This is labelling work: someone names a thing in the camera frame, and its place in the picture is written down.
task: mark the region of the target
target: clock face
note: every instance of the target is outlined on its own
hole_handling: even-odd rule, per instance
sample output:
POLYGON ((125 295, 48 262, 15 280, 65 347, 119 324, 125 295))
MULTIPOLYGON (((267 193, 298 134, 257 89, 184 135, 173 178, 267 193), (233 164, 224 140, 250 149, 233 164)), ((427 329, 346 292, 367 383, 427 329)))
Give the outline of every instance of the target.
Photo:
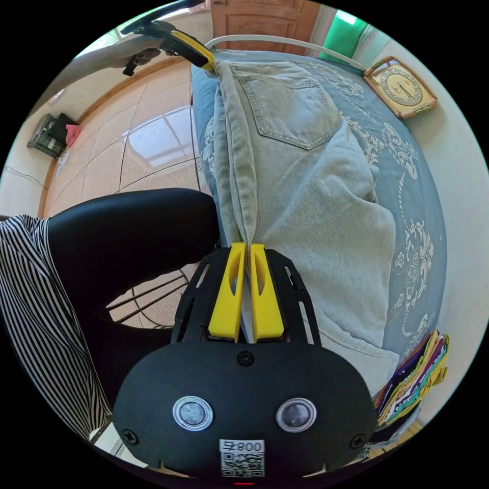
POLYGON ((416 105, 421 102, 423 92, 411 74, 401 68, 388 68, 380 76, 383 92, 401 105, 416 105))

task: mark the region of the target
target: black and white stripes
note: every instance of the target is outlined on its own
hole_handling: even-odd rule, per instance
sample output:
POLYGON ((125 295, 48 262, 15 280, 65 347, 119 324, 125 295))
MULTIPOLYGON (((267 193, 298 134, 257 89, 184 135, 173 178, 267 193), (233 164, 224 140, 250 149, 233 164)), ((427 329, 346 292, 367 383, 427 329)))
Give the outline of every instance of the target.
POLYGON ((47 227, 27 215, 0 222, 0 312, 36 388, 88 440, 111 410, 52 262, 47 227))

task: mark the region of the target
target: leg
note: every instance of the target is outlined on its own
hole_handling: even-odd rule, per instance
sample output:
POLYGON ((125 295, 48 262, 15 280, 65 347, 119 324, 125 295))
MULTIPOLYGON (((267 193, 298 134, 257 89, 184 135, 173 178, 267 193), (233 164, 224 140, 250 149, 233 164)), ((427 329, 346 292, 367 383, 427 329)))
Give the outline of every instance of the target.
POLYGON ((102 197, 49 221, 52 259, 110 406, 129 370, 167 345, 171 331, 114 323, 107 305, 133 286, 199 261, 218 239, 212 198, 181 188, 102 197))
POLYGON ((77 313, 195 263, 219 239, 212 198, 185 188, 115 194, 49 221, 49 246, 77 313))

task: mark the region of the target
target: white bed frame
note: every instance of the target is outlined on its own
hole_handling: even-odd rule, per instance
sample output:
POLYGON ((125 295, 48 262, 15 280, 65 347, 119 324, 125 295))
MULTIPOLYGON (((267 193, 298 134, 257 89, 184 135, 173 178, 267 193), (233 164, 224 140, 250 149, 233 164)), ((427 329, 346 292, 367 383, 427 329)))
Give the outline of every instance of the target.
POLYGON ((279 37, 279 36, 262 36, 258 34, 236 34, 236 35, 230 35, 230 36, 221 36, 221 37, 216 37, 212 40, 210 40, 208 43, 205 44, 205 47, 208 49, 213 48, 216 44, 220 42, 226 42, 226 41, 268 41, 268 42, 281 42, 283 44, 292 44, 293 46, 300 46, 300 47, 306 47, 308 49, 314 49, 320 52, 325 52, 328 55, 331 55, 335 58, 338 58, 339 60, 343 60, 347 62, 350 66, 353 66, 354 68, 358 68, 362 71, 365 71, 367 68, 362 66, 360 63, 357 63, 356 61, 347 58, 346 56, 341 55, 338 52, 331 51, 330 49, 326 49, 325 47, 318 46, 316 44, 312 44, 310 42, 305 42, 305 41, 297 41, 296 39, 289 39, 287 37, 279 37))

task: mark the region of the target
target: green object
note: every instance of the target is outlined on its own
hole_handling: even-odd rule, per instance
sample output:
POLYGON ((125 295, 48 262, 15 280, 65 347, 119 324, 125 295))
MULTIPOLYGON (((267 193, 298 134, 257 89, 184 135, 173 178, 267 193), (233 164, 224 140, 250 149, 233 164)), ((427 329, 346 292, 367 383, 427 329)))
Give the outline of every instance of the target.
MULTIPOLYGON (((351 58, 357 49, 360 36, 367 25, 367 22, 339 10, 331 24, 323 47, 351 58)), ((329 61, 345 63, 324 52, 320 53, 319 57, 329 61)))

